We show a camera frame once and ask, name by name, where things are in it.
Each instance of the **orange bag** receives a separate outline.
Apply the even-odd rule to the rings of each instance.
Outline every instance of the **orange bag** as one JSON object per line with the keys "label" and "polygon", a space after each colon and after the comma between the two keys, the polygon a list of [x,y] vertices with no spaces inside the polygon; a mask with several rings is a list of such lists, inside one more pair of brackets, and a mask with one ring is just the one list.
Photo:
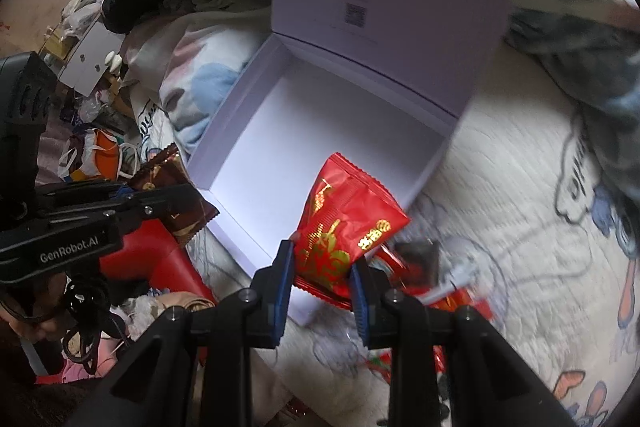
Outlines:
{"label": "orange bag", "polygon": [[409,223],[391,194],[334,153],[314,183],[298,225],[295,284],[343,308],[350,307],[351,264]]}
{"label": "orange bag", "polygon": [[[123,171],[124,152],[133,165],[132,173]],[[140,167],[138,151],[130,143],[119,143],[111,133],[101,129],[87,129],[83,134],[74,134],[65,145],[60,156],[58,176],[65,181],[82,181],[91,178],[130,179]]]}

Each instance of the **cartoon print fabric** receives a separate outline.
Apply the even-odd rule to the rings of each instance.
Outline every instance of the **cartoon print fabric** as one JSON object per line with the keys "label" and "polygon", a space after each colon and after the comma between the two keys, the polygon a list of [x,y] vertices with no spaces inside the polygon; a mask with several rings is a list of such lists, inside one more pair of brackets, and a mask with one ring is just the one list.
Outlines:
{"label": "cartoon print fabric", "polygon": [[504,46],[485,78],[403,238],[439,240],[444,264],[474,259],[498,331],[597,427],[640,367],[635,206],[535,62]]}

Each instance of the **red packaging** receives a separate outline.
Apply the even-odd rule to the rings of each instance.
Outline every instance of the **red packaging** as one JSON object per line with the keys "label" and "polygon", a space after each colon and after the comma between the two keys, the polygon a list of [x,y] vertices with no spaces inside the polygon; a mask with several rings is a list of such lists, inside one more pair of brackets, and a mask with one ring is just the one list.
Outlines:
{"label": "red packaging", "polygon": [[351,264],[408,223],[379,181],[334,153],[322,166],[298,225],[296,285],[350,308]]}
{"label": "red packaging", "polygon": [[391,288],[421,295],[438,285],[439,251],[440,244],[428,239],[396,243],[395,250],[384,244],[370,259],[369,266],[382,270]]}

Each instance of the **red object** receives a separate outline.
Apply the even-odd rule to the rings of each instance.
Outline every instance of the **red object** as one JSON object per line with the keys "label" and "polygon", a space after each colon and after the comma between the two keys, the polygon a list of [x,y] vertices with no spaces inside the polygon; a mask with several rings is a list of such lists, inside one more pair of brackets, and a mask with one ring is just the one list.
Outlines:
{"label": "red object", "polygon": [[367,367],[372,373],[379,374],[386,383],[391,384],[391,351],[385,351],[367,360]]}
{"label": "red object", "polygon": [[402,288],[407,295],[422,295],[430,289],[425,284],[428,276],[424,266],[407,262],[387,245],[381,245],[378,248],[369,261],[369,266],[382,270],[389,279],[391,288]]}
{"label": "red object", "polygon": [[482,317],[490,321],[494,318],[494,314],[491,312],[491,308],[486,299],[480,299],[474,301],[469,295],[469,292],[465,288],[460,288],[447,295],[444,299],[441,299],[433,304],[430,304],[430,308],[437,308],[447,312],[453,312],[460,306],[473,306]]}
{"label": "red object", "polygon": [[[324,163],[298,225],[295,284],[348,299],[351,264],[409,223],[383,185],[338,153]],[[333,299],[331,294],[325,299]]]}
{"label": "red object", "polygon": [[52,383],[62,383],[62,373],[64,369],[57,375],[43,375],[42,377],[36,377],[36,384],[50,385]]}
{"label": "red object", "polygon": [[322,299],[323,301],[328,302],[329,304],[332,304],[337,308],[351,311],[351,296],[349,295],[348,286],[346,284],[338,288],[338,291],[340,291],[341,293],[343,290],[346,290],[346,296],[333,293],[332,291],[323,288],[320,285],[309,282],[299,276],[296,276],[294,284],[301,290],[311,293],[311,295],[313,295],[314,297],[318,297],[319,299]]}
{"label": "red object", "polygon": [[444,373],[444,352],[442,346],[433,346],[433,360],[436,363],[436,373]]}
{"label": "red object", "polygon": [[143,221],[139,229],[124,236],[122,250],[100,258],[100,270],[109,279],[145,279],[152,288],[191,292],[218,303],[159,219]]}

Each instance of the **plastic bag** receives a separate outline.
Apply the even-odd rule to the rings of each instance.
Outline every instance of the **plastic bag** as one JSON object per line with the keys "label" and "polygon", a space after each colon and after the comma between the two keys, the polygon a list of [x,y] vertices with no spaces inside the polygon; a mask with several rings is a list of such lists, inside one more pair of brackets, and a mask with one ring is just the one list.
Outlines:
{"label": "plastic bag", "polygon": [[100,13],[102,0],[95,0],[87,6],[73,12],[69,17],[62,21],[62,36],[81,38],[89,29],[91,23]]}
{"label": "plastic bag", "polygon": [[84,97],[78,108],[78,117],[84,123],[91,123],[100,114],[102,107],[110,105],[114,100],[113,93],[108,89],[98,90]]}
{"label": "plastic bag", "polygon": [[295,284],[334,302],[347,298],[351,264],[409,223],[379,181],[334,153],[307,198],[295,245]]}
{"label": "plastic bag", "polygon": [[[132,172],[123,172],[124,151],[133,151]],[[130,143],[118,143],[116,137],[100,129],[89,129],[84,136],[73,135],[58,162],[58,177],[64,181],[91,178],[131,178],[140,168],[138,151]]]}

